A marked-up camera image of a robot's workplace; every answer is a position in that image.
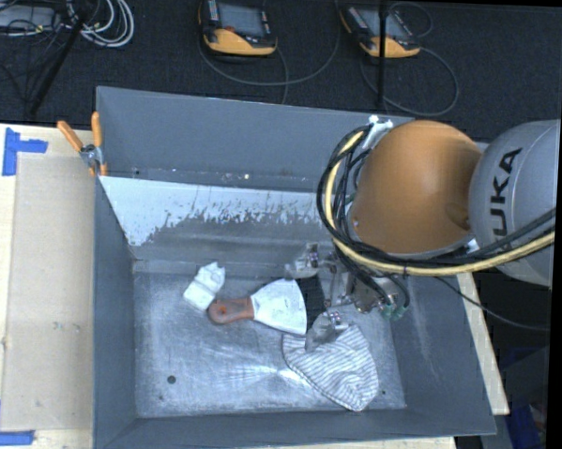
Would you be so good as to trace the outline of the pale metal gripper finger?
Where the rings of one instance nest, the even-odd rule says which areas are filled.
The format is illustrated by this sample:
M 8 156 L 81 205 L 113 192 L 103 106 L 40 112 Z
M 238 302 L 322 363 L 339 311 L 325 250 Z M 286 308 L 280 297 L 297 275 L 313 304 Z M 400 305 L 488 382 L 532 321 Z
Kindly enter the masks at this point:
M 284 268 L 288 273 L 315 274 L 319 269 L 319 261 L 318 244 L 309 242 Z
M 339 311 L 326 310 L 319 314 L 305 336 L 306 352 L 315 351 L 320 346 L 333 342 L 337 335 L 349 327 Z

